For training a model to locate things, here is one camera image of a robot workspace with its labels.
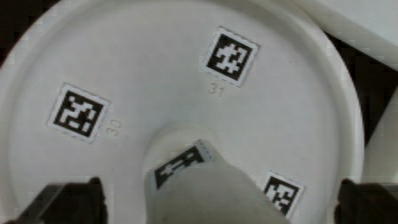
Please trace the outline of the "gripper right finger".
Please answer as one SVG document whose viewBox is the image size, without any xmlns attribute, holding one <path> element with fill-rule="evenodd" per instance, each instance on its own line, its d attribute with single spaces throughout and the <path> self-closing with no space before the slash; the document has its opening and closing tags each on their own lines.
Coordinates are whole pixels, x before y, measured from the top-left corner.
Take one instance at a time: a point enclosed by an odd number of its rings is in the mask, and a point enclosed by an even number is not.
<svg viewBox="0 0 398 224">
<path fill-rule="evenodd" d="M 334 224 L 398 224 L 398 183 L 341 181 Z"/>
</svg>

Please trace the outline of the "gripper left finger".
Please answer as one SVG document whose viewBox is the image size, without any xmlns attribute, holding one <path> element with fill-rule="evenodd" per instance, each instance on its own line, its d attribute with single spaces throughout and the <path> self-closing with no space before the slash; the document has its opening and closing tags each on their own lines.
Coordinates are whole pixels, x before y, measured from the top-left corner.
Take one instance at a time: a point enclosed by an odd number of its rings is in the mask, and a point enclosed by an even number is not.
<svg viewBox="0 0 398 224">
<path fill-rule="evenodd" d="M 48 184 L 14 224 L 109 224 L 101 179 Z"/>
</svg>

